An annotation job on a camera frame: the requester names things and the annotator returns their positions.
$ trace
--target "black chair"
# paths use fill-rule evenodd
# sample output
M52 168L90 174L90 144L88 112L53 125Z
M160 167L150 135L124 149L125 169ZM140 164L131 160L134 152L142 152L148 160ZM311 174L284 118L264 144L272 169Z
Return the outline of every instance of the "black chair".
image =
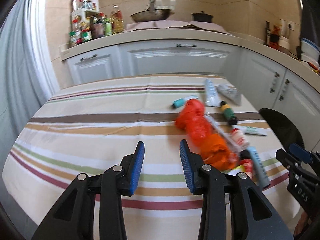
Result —
M25 240L11 222L0 202L0 239L1 240Z
M267 121L286 152L289 152L289 146L292 143L296 143L304 148L301 133L285 115L268 108L260 109L259 113Z

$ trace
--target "red object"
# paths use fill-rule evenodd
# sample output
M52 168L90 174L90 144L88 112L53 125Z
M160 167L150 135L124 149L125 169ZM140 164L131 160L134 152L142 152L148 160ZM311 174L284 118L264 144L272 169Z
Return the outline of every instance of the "red object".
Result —
M203 116L204 110L204 105L199 100L188 100L175 125L185 130L193 144L200 148L204 163L220 171L233 169L238 157L229 150L225 140L219 134L213 133L210 123Z
M253 172L253 163L250 159L243 159L239 163L242 165L245 169L245 173L249 176L250 179L252 179L252 172Z
M188 133L196 146L200 146L202 141L212 134L212 127L203 115L204 105L197 99L190 99L175 122L179 129Z

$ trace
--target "white tube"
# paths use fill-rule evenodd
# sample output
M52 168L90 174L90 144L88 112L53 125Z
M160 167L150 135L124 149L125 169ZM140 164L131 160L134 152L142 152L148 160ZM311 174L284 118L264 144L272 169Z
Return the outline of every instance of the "white tube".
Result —
M267 131L264 128L257 128L257 127L251 127L251 126L242 126L242 125L233 125L233 128L238 128L242 132L246 134L255 134L255 135L264 135L267 136Z
M205 96L206 96L205 104L207 106L220 107L221 100L219 98L219 95L215 86L213 85L210 79L205 80L204 88L205 88Z

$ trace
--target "kitchen cabinet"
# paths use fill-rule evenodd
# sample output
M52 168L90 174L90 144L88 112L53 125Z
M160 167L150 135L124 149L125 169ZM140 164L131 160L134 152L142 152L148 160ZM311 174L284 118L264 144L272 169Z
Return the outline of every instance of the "kitchen cabinet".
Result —
M287 70L273 109L298 128L306 150L316 146L320 139L320 96L307 82Z
M75 85L123 76L118 46L89 51L67 62Z
M120 45L125 76L155 73L222 74L236 46L195 40L139 41Z
M244 49L235 68L237 87L257 109L272 109L286 68L258 53Z

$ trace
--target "table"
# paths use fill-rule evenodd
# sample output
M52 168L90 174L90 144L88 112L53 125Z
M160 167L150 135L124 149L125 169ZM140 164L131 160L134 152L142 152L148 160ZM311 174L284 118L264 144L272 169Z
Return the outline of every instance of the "table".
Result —
M202 197L192 196L186 186L179 142L186 138L190 149L197 149L174 126L182 108L173 110L170 106L192 94L204 100L206 78L214 84L231 85L220 76L159 74L59 91L31 118L13 145L3 170L8 192L39 225L77 174L101 174L143 141L145 159L139 187L135 195L122 200L128 239L197 239ZM275 158L282 147L279 140L244 96L241 106L230 105L240 125L268 128L268 136L248 135L248 139L259 152L271 181L264 194L284 221L290 222L300 205L287 192L288 171ZM226 129L218 108L207 107L206 111ZM98 214L96 201L95 239ZM227 222L230 236L230 214Z

